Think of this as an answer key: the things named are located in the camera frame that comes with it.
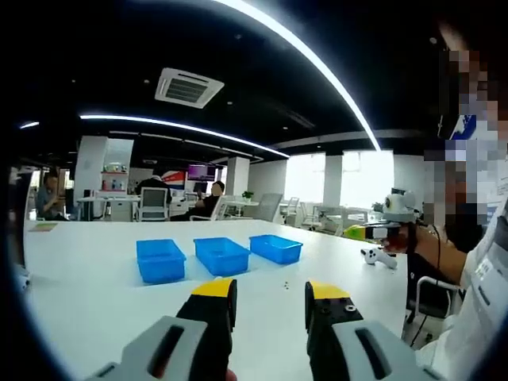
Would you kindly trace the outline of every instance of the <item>air conditioning vent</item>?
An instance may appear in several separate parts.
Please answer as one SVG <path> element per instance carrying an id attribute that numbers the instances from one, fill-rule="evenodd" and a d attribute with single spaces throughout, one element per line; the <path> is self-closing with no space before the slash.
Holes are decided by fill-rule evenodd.
<path id="1" fill-rule="evenodd" d="M 202 109 L 222 87 L 224 83 L 215 79 L 166 67 L 159 78 L 156 99 Z"/>

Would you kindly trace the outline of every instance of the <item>black ceiling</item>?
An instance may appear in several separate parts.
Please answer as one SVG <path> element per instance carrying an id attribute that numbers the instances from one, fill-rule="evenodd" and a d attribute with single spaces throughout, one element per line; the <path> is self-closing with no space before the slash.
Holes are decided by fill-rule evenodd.
<path id="1" fill-rule="evenodd" d="M 384 3 L 369 7 L 316 0 L 252 4 L 322 58 L 374 130 L 411 129 L 419 130 L 422 137 L 434 137 L 441 114 L 453 123 L 453 110 L 440 104 L 443 80 L 448 81 L 446 76 L 443 79 L 440 58 L 445 45 L 430 12 L 391 9 Z M 80 114 L 175 121 L 267 146 L 362 131 L 340 95 L 301 53 L 263 25 L 216 2 L 82 2 L 72 9 L 44 11 L 25 15 L 26 30 L 20 31 L 14 53 L 18 61 L 13 70 L 12 122 L 40 122 L 21 131 L 21 156 L 65 165 L 75 160 L 69 152 L 76 151 L 82 134 L 125 131 L 213 144 L 266 160 L 278 157 L 167 126 L 81 121 Z M 156 101 L 157 82 L 165 67 L 217 79 L 225 86 L 203 110 Z M 155 156 L 211 161 L 231 155 L 176 140 L 127 137 L 137 139 L 133 153 L 137 162 Z M 391 138 L 379 143 L 383 148 L 419 153 L 422 141 L 421 137 Z M 280 151 L 333 154 L 371 147 L 369 140 L 360 139 Z"/>

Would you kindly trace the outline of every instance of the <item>white gamepad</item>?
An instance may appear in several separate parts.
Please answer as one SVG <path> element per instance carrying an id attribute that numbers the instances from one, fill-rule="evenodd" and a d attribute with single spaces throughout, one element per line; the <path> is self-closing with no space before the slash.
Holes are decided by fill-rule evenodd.
<path id="1" fill-rule="evenodd" d="M 397 268 L 397 261 L 395 258 L 392 258 L 388 254 L 386 254 L 380 248 L 369 248 L 368 250 L 362 250 L 365 252 L 365 262 L 368 264 L 375 264 L 375 262 L 383 262 L 389 268 Z"/>

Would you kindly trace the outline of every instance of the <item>blue plastic basket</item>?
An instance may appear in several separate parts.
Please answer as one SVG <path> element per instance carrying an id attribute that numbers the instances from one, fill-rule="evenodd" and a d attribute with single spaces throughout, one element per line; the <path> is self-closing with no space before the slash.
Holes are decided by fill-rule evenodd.
<path id="1" fill-rule="evenodd" d="M 145 283 L 174 282 L 185 276 L 185 256 L 173 240 L 137 241 L 137 266 Z"/>
<path id="2" fill-rule="evenodd" d="M 247 271 L 250 251 L 229 238 L 195 239 L 196 256 L 215 276 L 229 276 Z"/>
<path id="3" fill-rule="evenodd" d="M 303 246 L 300 242 L 271 234 L 249 237 L 249 240 L 251 241 L 251 252 L 277 264 L 292 264 L 300 259 Z"/>

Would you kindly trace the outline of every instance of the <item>yellow object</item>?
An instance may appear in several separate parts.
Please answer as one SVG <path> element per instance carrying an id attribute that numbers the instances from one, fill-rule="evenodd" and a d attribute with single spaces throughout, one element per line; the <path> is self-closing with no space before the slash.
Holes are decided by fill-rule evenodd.
<path id="1" fill-rule="evenodd" d="M 365 227 L 361 225 L 349 226 L 344 230 L 342 236 L 351 240 L 365 241 Z"/>
<path id="2" fill-rule="evenodd" d="M 349 298 L 349 293 L 341 290 L 332 284 L 326 284 L 321 282 L 314 282 L 310 280 L 312 290 L 314 292 L 314 299 L 340 299 Z"/>
<path id="3" fill-rule="evenodd" d="M 233 279 L 217 279 L 212 282 L 203 283 L 201 286 L 192 291 L 192 295 L 202 296 L 218 296 L 227 298 L 229 293 L 229 285 Z"/>

